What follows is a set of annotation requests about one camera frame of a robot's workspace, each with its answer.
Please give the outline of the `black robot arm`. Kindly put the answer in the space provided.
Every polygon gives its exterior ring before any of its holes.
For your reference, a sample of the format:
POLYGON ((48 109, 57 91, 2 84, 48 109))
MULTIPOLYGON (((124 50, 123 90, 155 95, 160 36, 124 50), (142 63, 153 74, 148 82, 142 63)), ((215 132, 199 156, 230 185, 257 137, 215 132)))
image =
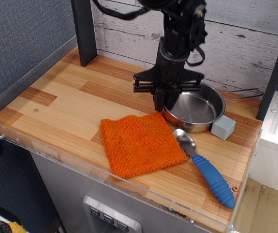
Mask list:
POLYGON ((200 45, 205 43, 204 17, 206 2, 203 0, 141 0, 142 9, 126 14, 102 6, 96 7, 104 14, 122 20, 133 20, 150 10, 164 15, 164 35, 160 38, 156 63, 153 68, 134 75, 134 92, 149 92, 153 95, 156 111, 175 104, 183 91, 201 88, 204 74, 186 70, 185 65, 199 66, 203 62, 190 63, 190 53, 197 51, 204 59, 200 45))

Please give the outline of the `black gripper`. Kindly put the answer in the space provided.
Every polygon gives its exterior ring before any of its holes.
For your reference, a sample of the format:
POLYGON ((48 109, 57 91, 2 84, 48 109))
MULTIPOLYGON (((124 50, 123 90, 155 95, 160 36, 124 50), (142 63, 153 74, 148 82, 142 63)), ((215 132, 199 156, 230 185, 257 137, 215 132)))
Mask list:
POLYGON ((154 108, 158 112, 162 111, 163 105, 172 109, 181 94, 179 88, 198 87, 204 79, 204 74, 186 70, 185 61, 186 58, 166 57, 158 52, 154 67, 133 76, 134 92, 152 92, 154 108))

